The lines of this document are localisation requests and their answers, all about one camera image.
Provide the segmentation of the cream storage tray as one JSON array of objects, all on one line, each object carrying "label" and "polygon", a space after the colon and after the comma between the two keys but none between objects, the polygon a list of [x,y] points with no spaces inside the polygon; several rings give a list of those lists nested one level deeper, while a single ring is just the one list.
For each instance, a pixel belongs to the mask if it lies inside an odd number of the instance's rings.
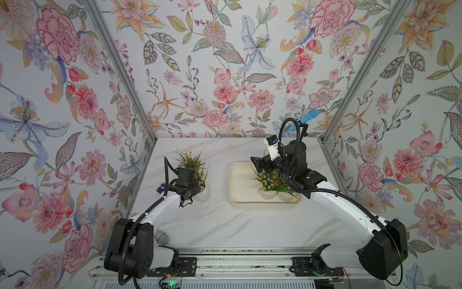
[{"label": "cream storage tray", "polygon": [[298,193],[297,203],[283,203],[277,197],[266,201],[257,193],[259,183],[251,180],[255,175],[251,162],[235,162],[229,167],[229,200],[235,208],[241,209],[279,209],[294,208],[302,196]]}]

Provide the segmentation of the potted plant pink flowers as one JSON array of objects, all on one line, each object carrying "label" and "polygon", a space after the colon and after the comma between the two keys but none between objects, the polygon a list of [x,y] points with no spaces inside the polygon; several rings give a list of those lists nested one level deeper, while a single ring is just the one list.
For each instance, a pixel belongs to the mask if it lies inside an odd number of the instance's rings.
[{"label": "potted plant pink flowers", "polygon": [[205,203],[210,198],[210,191],[206,185],[206,179],[208,176],[207,170],[204,166],[200,166],[196,170],[196,179],[199,184],[200,192],[193,197],[193,199],[200,203]]}]

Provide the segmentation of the potted plant red flowers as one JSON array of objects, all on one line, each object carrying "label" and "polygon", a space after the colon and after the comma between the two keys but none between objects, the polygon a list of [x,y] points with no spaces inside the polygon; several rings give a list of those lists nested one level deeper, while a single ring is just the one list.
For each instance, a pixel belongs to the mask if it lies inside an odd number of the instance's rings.
[{"label": "potted plant red flowers", "polygon": [[297,203],[299,201],[298,193],[291,192],[291,191],[289,192],[278,191],[276,196],[283,203],[291,203],[291,202]]}]

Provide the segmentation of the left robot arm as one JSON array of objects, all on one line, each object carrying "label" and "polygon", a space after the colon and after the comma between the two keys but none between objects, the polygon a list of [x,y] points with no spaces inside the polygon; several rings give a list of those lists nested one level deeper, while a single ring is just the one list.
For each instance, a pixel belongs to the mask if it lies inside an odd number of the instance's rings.
[{"label": "left robot arm", "polygon": [[175,249],[160,245],[155,232],[184,202],[200,192],[197,172],[177,168],[177,178],[166,182],[164,194],[144,212],[132,219],[119,219],[113,228],[104,260],[106,270],[118,274],[120,285],[142,279],[155,269],[177,271],[179,257]]}]

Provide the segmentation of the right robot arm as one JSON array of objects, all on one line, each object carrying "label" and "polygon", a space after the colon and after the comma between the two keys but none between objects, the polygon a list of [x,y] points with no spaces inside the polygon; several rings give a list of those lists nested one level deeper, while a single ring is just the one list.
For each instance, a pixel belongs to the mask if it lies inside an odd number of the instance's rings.
[{"label": "right robot arm", "polygon": [[308,168],[306,146],[299,140],[280,144],[275,136],[263,141],[268,149],[264,157],[251,162],[263,177],[276,176],[263,182],[266,189],[298,193],[327,208],[344,222],[360,239],[358,244],[333,246],[326,243],[314,250],[312,265],[328,268],[363,269],[374,278],[386,281],[403,267],[408,256],[405,226],[398,220],[385,220],[374,215],[358,201],[343,194],[327,178]]}]

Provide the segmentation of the potted plant orange flowers left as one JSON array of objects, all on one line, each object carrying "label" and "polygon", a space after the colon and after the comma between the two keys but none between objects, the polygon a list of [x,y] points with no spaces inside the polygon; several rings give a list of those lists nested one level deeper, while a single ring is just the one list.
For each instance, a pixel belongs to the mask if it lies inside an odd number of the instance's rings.
[{"label": "potted plant orange flowers left", "polygon": [[191,151],[176,151],[178,154],[178,161],[179,167],[185,169],[192,169],[196,171],[198,174],[203,175],[205,171],[205,163],[200,159],[201,153],[197,155],[193,155]]}]

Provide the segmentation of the blue microphone on black stand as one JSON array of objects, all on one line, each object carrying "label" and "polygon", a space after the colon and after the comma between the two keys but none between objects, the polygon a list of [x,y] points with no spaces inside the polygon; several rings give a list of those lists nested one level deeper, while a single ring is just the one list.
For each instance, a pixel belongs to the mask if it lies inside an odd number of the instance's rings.
[{"label": "blue microphone on black stand", "polygon": [[320,114],[319,110],[312,109],[310,110],[305,116],[303,116],[300,120],[297,121],[297,125],[292,124],[289,128],[289,132],[297,132],[297,127],[300,130],[300,138],[306,137],[308,135],[308,121],[315,119]]}]

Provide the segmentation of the grey cylinder at left wall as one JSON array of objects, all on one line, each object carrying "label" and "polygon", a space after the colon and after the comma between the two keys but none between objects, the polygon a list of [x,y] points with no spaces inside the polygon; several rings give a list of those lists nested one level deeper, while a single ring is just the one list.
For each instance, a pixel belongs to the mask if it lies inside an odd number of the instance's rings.
[{"label": "grey cylinder at left wall", "polygon": [[154,233],[154,239],[160,246],[166,246],[169,242],[169,237],[166,233],[156,230]]}]

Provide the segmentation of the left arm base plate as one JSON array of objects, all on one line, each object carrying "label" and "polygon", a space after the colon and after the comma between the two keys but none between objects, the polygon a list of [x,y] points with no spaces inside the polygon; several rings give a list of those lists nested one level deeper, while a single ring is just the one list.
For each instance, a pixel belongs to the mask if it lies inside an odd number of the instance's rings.
[{"label": "left arm base plate", "polygon": [[173,260],[170,267],[158,268],[148,271],[147,277],[195,277],[197,270],[197,258],[179,257]]}]

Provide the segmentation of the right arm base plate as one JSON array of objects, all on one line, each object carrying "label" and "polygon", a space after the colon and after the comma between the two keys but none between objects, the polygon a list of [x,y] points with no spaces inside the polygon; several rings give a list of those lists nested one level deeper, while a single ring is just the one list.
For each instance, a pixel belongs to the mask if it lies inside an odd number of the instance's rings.
[{"label": "right arm base plate", "polygon": [[293,257],[289,271],[297,277],[343,277],[344,272],[340,267],[328,267],[320,258],[310,256]]}]

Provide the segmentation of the aluminium mounting rail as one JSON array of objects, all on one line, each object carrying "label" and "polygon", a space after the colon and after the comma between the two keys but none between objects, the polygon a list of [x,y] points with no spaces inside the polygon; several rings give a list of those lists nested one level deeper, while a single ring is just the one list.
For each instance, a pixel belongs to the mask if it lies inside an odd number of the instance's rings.
[{"label": "aluminium mounting rail", "polygon": [[196,259],[194,279],[289,279],[293,257],[308,257],[308,248],[181,248],[180,257]]}]

